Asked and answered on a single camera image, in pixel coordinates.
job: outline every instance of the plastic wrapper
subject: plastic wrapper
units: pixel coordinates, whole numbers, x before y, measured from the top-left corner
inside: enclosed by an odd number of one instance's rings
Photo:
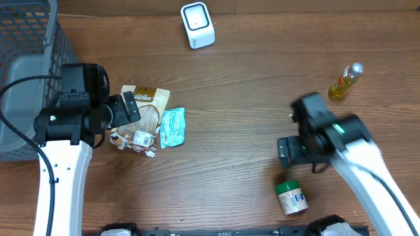
[[[111,130],[110,141],[119,149],[130,148],[148,157],[156,153],[156,136],[161,117],[169,99],[169,91],[160,88],[124,85],[123,92],[132,91],[140,112],[140,120]]]
[[[163,113],[160,146],[175,147],[185,141],[185,108],[170,109]]]

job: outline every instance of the bottle cap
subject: bottle cap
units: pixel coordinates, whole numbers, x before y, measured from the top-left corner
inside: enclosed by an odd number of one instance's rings
[[[363,65],[361,63],[354,63],[352,65],[352,74],[359,75],[363,72]]]
[[[299,182],[297,180],[291,180],[284,184],[279,184],[276,186],[276,193],[282,194],[284,192],[290,191],[292,189],[297,189],[299,187]]]

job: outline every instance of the brown snack package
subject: brown snack package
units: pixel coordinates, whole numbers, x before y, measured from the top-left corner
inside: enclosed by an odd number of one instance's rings
[[[170,92],[160,88],[124,85],[121,95],[127,91],[132,91],[134,94],[140,112],[140,120],[113,128],[110,141],[121,150],[128,147],[148,157],[154,157],[156,136],[159,134],[162,114],[165,111]]]

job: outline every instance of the wood grain surface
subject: wood grain surface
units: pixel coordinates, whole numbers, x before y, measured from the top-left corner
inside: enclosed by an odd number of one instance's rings
[[[370,129],[396,183],[420,213],[420,14],[418,12],[213,16],[216,43],[190,50],[179,16],[61,18],[82,62],[122,85],[171,91],[167,109],[186,108],[186,142],[155,158],[108,141],[87,173],[83,230],[114,222],[142,229],[246,229],[308,224],[338,214],[371,222],[331,168],[284,169],[276,140],[296,135],[289,105],[318,91],[337,115]],[[362,78],[342,102],[327,89],[353,62]],[[32,235],[38,164],[0,164],[0,235]],[[308,200],[285,216],[274,187],[297,179]]]
[[[58,0],[61,14],[179,15],[192,0]],[[204,0],[210,14],[415,10],[420,0]]]

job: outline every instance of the gray plastic basket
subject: gray plastic basket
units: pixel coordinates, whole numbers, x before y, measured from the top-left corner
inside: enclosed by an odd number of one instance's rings
[[[60,75],[61,65],[75,63],[57,20],[56,0],[0,1],[0,89],[32,75]],[[33,138],[33,120],[61,89],[57,79],[37,79],[10,88],[1,98],[5,117]],[[4,123],[0,124],[0,161],[37,159],[36,152]]]

